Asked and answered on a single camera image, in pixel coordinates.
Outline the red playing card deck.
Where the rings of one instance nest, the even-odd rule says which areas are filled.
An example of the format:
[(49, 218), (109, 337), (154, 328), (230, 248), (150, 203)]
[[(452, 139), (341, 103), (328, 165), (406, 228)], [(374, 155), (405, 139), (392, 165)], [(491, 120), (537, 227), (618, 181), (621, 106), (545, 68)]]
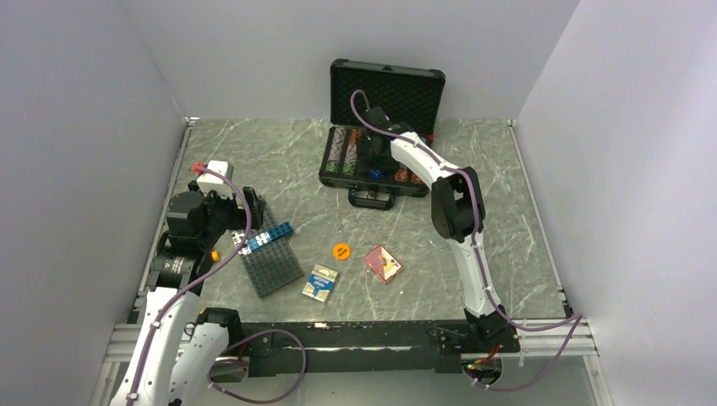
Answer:
[(364, 257), (364, 262), (383, 283), (390, 282), (404, 268), (383, 244), (375, 246)]

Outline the blue small blind button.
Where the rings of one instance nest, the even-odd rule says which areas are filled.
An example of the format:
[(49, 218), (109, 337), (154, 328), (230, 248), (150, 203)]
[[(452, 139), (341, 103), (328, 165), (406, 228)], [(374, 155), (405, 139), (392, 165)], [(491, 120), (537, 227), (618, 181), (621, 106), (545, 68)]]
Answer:
[(367, 174), (372, 179), (382, 179), (384, 178), (384, 173), (381, 170), (378, 169), (369, 169), (367, 171)]

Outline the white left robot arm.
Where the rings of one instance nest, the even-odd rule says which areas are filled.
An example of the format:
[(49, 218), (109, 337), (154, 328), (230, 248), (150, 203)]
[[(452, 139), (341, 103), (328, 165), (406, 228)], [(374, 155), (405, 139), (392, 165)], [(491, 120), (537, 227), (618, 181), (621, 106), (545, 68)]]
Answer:
[(112, 405), (191, 405), (216, 358), (241, 348), (240, 316), (223, 308), (199, 315), (188, 347), (179, 347), (205, 276), (232, 259), (213, 255), (216, 242), (227, 231), (261, 228), (264, 209), (265, 201), (250, 187), (222, 197), (191, 184), (169, 200), (167, 228), (150, 264), (140, 334)]

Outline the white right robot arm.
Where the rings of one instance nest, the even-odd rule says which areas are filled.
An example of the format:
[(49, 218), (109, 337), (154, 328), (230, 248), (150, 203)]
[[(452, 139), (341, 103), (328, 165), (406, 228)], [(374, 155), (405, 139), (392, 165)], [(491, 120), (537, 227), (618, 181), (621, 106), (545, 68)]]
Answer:
[(471, 167), (439, 156), (413, 131), (391, 123), (379, 107), (353, 112), (359, 122), (388, 141), (391, 157), (430, 186), (431, 221), (450, 247), (464, 288), (466, 338), (475, 350), (489, 350), (506, 330), (484, 251), (484, 209)]

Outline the orange big blind button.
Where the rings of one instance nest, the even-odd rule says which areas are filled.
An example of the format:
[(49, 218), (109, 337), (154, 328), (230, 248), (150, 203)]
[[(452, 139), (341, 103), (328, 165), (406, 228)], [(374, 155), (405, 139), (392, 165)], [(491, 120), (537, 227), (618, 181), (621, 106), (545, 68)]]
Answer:
[(346, 243), (336, 244), (331, 252), (338, 261), (345, 261), (351, 256), (351, 248)]

